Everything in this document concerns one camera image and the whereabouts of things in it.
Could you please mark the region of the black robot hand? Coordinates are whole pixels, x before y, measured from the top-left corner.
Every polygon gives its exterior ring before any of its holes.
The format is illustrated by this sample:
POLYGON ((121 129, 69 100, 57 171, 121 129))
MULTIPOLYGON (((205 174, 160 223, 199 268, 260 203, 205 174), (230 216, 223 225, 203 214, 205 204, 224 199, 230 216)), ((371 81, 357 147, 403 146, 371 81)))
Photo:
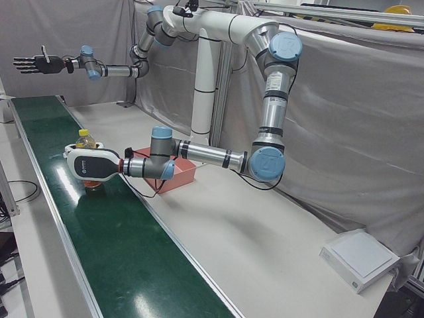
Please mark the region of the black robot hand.
POLYGON ((13 58, 13 65, 22 74, 58 74, 65 67, 63 58, 47 54, 45 45, 41 46, 42 53, 29 58, 13 58))

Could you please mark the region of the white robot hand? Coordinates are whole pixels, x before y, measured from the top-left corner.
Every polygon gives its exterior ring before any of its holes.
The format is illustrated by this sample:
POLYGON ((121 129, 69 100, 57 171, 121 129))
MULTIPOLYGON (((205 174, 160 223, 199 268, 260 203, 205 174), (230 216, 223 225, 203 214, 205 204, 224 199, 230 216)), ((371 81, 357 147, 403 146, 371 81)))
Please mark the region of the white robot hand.
POLYGON ((63 156, 72 175, 83 181, 106 182, 122 170, 123 159, 106 148, 76 148, 69 144, 63 156))

